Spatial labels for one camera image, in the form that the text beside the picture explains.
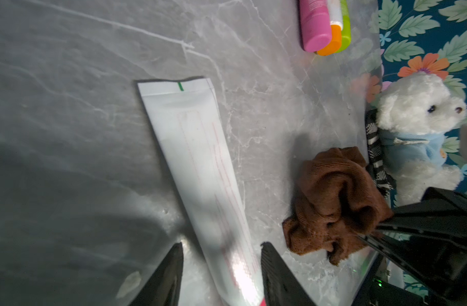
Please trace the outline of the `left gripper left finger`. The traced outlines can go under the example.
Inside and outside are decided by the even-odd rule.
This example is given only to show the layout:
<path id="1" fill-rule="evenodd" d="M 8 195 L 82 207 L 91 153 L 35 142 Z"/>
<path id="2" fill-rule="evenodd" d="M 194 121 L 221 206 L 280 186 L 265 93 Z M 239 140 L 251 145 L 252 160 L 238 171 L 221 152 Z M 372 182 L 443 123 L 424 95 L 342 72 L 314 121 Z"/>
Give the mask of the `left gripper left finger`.
<path id="1" fill-rule="evenodd" d="M 129 306 L 178 306 L 184 266 L 182 243 L 174 244 Z"/>

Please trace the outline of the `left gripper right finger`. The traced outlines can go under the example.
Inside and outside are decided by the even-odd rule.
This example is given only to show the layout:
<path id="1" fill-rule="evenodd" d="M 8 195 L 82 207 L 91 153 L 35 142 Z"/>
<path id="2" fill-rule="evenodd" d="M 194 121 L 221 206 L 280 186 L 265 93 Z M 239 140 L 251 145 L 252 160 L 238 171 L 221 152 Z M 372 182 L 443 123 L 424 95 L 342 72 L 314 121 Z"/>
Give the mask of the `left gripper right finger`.
<path id="1" fill-rule="evenodd" d="M 270 242 L 261 245 L 261 271 L 268 306 L 316 306 Z"/>

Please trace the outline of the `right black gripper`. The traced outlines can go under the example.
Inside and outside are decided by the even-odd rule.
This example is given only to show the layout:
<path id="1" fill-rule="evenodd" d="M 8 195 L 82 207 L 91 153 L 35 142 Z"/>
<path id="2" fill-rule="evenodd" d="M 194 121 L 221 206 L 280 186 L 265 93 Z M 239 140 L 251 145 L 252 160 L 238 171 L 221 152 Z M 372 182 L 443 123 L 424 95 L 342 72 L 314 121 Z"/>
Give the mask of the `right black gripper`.
<path id="1" fill-rule="evenodd" d="M 351 305 L 467 305 L 467 195 L 430 187 L 420 202 L 395 208 L 376 229 L 412 236 L 359 236 L 379 254 Z M 423 284 L 427 299 L 378 278 L 381 255 Z"/>

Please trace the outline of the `brown cloth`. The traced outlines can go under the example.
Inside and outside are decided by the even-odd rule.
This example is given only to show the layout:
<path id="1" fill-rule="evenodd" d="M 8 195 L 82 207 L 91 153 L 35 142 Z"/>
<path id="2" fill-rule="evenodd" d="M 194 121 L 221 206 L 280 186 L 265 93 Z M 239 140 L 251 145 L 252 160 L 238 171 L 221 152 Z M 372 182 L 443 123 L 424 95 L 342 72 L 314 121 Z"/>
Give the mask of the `brown cloth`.
<path id="1" fill-rule="evenodd" d="M 359 235 L 371 234 L 394 215 L 366 165 L 358 147 L 331 148 L 302 163 L 294 214 L 283 222 L 291 252 L 324 249 L 338 265 L 366 247 Z"/>

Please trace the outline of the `white toothpaste tube red cap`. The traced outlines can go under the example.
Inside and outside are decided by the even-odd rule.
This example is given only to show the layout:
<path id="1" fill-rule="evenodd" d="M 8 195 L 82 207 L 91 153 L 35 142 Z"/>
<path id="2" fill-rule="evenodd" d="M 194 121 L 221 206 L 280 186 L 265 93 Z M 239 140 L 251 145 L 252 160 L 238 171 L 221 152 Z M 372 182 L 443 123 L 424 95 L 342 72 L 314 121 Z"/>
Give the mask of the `white toothpaste tube red cap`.
<path id="1" fill-rule="evenodd" d="M 138 91 L 223 303 L 263 305 L 260 260 L 212 81 L 139 82 Z"/>

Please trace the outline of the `pink toothpaste tube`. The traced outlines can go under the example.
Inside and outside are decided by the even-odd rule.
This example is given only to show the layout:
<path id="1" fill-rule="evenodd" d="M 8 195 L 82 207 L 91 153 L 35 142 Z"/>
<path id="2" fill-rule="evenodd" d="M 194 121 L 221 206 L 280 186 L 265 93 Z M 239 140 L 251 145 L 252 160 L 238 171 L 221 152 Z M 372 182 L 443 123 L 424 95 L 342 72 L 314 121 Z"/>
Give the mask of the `pink toothpaste tube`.
<path id="1" fill-rule="evenodd" d="M 300 0 L 300 29 L 306 52 L 325 48 L 332 39 L 330 15 L 326 0 Z"/>

